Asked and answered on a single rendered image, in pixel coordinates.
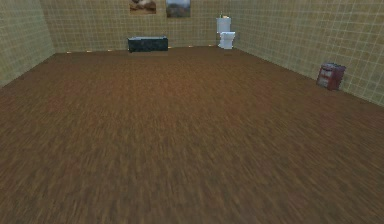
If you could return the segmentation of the grey framed wall picture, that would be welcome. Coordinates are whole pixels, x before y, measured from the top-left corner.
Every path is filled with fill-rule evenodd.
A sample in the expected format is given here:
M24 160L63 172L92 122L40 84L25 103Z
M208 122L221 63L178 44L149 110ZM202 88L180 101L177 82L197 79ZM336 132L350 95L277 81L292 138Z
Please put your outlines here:
M166 0L168 18L188 18L191 12L191 0Z

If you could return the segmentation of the dark red small cabinet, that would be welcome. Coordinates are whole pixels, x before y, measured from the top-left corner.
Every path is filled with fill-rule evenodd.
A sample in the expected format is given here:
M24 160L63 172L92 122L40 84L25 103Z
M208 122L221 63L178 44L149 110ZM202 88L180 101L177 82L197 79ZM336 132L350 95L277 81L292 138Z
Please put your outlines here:
M320 67L316 84L330 91L338 90L345 70L345 66L335 63L324 63Z

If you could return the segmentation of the brown framed wall picture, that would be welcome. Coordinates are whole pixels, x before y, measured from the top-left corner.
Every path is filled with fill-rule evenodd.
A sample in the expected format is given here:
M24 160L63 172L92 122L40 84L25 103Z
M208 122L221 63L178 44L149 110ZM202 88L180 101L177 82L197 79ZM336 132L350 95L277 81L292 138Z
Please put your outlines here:
M134 15L146 15L156 13L154 0L129 0L130 12Z

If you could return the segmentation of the white toilet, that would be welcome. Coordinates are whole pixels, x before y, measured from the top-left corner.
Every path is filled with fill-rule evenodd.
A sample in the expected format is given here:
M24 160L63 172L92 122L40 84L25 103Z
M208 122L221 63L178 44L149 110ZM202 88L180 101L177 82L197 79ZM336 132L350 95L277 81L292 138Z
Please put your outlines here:
M217 34L220 37L218 46L222 49L232 49L236 33L231 30L231 18L217 18Z

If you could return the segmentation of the dark green low bench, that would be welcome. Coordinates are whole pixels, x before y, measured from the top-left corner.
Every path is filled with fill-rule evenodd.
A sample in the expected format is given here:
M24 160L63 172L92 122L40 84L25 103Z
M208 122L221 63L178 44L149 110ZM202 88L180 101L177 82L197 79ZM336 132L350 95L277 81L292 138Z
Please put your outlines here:
M128 50L133 52L167 51L168 38L166 36L137 36L127 39Z

